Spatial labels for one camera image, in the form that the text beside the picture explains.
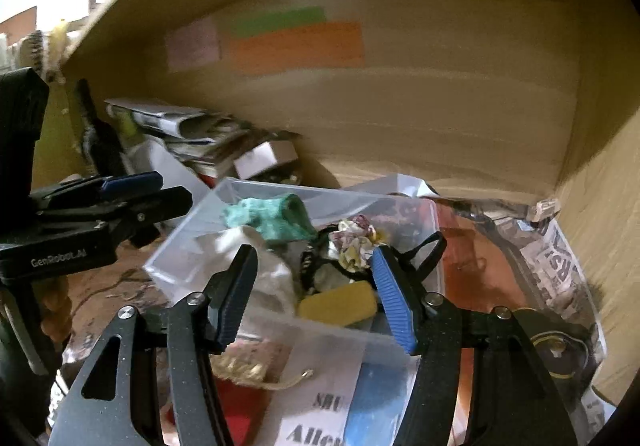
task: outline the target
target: yellow sponge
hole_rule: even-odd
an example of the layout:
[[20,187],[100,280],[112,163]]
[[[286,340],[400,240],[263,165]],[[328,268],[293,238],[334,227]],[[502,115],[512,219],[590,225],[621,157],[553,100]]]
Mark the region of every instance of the yellow sponge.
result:
[[340,327],[372,318],[377,311],[376,295],[366,281],[356,281],[314,294],[298,305],[298,316],[301,318]]

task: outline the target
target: screw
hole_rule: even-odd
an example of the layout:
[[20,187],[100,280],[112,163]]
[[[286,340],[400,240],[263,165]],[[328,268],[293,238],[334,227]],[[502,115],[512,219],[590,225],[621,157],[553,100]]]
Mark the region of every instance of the screw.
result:
[[498,305],[494,307],[495,315],[501,320],[508,320],[511,318],[511,311],[504,305]]
[[128,320],[136,313],[136,308],[133,305],[125,305],[118,311],[118,318],[121,320]]
[[202,292],[192,292],[187,298],[187,305],[200,305],[204,302],[204,294]]
[[438,292],[428,292],[424,295],[424,302],[432,307],[439,307],[444,302],[444,298]]

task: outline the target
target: sticky note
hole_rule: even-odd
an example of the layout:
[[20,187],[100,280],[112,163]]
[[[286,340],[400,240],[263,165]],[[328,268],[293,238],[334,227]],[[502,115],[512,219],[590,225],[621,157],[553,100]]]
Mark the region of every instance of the sticky note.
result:
[[328,22],[229,39],[223,59],[247,75],[364,66],[362,30],[357,22]]
[[313,25],[325,21],[326,16],[322,7],[304,7],[238,18],[231,27],[231,34],[236,38],[248,38],[266,32]]
[[218,32],[211,16],[205,16],[164,36],[170,72],[188,70],[220,59]]

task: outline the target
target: white box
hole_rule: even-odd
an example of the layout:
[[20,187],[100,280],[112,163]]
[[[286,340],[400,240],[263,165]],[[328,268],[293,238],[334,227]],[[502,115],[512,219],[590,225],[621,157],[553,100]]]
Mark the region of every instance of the white box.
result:
[[245,180],[298,159],[291,141],[267,141],[234,161],[238,178]]

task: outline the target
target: yellow block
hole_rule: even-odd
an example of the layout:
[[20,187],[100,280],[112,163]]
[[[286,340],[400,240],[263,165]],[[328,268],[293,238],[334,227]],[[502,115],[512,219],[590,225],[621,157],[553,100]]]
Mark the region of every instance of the yellow block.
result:
[[298,305],[298,316],[328,325],[346,327],[376,315],[378,302],[366,281],[357,281],[314,294]]

